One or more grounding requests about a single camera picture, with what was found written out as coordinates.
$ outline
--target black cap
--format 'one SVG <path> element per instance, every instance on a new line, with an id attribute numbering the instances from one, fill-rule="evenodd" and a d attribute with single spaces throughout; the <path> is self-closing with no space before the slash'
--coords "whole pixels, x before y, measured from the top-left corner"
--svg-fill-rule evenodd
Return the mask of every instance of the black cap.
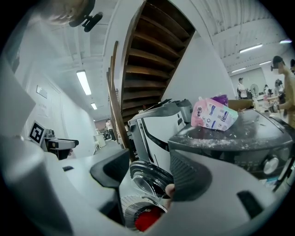
<path id="1" fill-rule="evenodd" d="M 89 14 L 94 9 L 95 0 L 88 0 L 88 4 L 85 6 L 81 14 L 72 22 L 69 23 L 71 27 L 76 27 L 83 23 L 83 21 L 86 20 L 86 17 L 89 16 Z"/>
<path id="2" fill-rule="evenodd" d="M 281 58 L 280 56 L 274 56 L 272 59 L 272 64 L 279 63 L 279 62 L 283 62 L 283 64 L 285 64 L 283 61 L 283 58 Z"/>
<path id="3" fill-rule="evenodd" d="M 294 65 L 295 65 L 295 60 L 292 59 L 292 60 L 291 60 L 291 67 L 293 67 Z"/>

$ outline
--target snack bag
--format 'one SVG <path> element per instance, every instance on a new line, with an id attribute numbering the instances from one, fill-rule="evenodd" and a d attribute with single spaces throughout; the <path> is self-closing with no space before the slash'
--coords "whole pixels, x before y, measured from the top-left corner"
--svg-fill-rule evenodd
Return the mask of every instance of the snack bag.
<path id="1" fill-rule="evenodd" d="M 196 102 L 191 125 L 226 131 L 238 119 L 238 116 L 238 112 L 211 98 L 206 98 Z"/>
<path id="2" fill-rule="evenodd" d="M 215 97 L 212 97 L 211 99 L 221 103 L 222 105 L 229 106 L 229 99 L 227 98 L 226 94 L 215 96 Z"/>

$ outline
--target red object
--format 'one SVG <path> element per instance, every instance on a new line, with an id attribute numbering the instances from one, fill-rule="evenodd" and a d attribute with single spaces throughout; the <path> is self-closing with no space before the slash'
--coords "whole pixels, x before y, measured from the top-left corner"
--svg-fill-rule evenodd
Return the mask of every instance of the red object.
<path id="1" fill-rule="evenodd" d="M 151 211 L 141 213 L 135 221 L 136 228 L 141 232 L 146 231 L 161 217 L 163 212 L 161 208 L 155 206 Z"/>

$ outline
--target purple package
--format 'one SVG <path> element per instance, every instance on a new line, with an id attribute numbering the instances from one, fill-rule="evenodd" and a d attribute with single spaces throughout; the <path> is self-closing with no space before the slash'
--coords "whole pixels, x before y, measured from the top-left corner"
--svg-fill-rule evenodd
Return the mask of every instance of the purple package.
<path id="1" fill-rule="evenodd" d="M 216 96 L 216 97 L 213 97 L 211 99 L 221 103 L 222 105 L 229 106 L 229 99 L 227 98 L 226 94 Z"/>

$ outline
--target white ceiling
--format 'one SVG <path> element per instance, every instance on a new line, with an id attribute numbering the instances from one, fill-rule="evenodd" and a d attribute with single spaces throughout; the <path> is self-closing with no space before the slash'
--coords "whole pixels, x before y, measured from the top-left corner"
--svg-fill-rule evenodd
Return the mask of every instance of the white ceiling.
<path id="1" fill-rule="evenodd" d="M 91 15 L 103 12 L 103 17 L 89 33 L 85 33 L 82 26 L 71 28 L 69 25 L 48 25 L 47 29 L 50 31 L 47 34 L 48 41 L 58 52 L 51 65 L 58 71 L 58 76 L 53 79 L 95 120 L 110 117 L 106 76 L 102 75 L 102 67 L 107 29 L 117 3 L 118 0 L 96 0 Z M 78 70 L 86 71 L 92 95 L 85 95 L 76 76 Z M 91 107 L 93 102 L 97 110 Z"/>
<path id="2" fill-rule="evenodd" d="M 102 74 L 107 29 L 120 0 L 96 0 L 92 15 L 103 12 L 103 18 L 90 33 L 83 27 L 48 26 L 48 41 L 58 52 L 53 61 L 59 76 L 55 82 L 95 120 L 110 116 L 106 76 Z M 273 16 L 255 0 L 199 0 L 200 12 L 212 44 L 228 72 L 247 67 L 255 69 L 259 63 L 284 53 L 290 45 L 278 42 L 285 32 Z M 263 43 L 263 47 L 239 54 L 239 50 Z M 85 69 L 92 95 L 86 96 L 76 76 Z M 91 103 L 98 109 L 94 111 Z"/>
<path id="3" fill-rule="evenodd" d="M 290 47 L 279 44 L 286 34 L 258 1 L 200 0 L 197 9 L 228 72 L 243 67 L 254 69 Z M 241 49 L 260 43 L 263 47 L 239 53 Z"/>

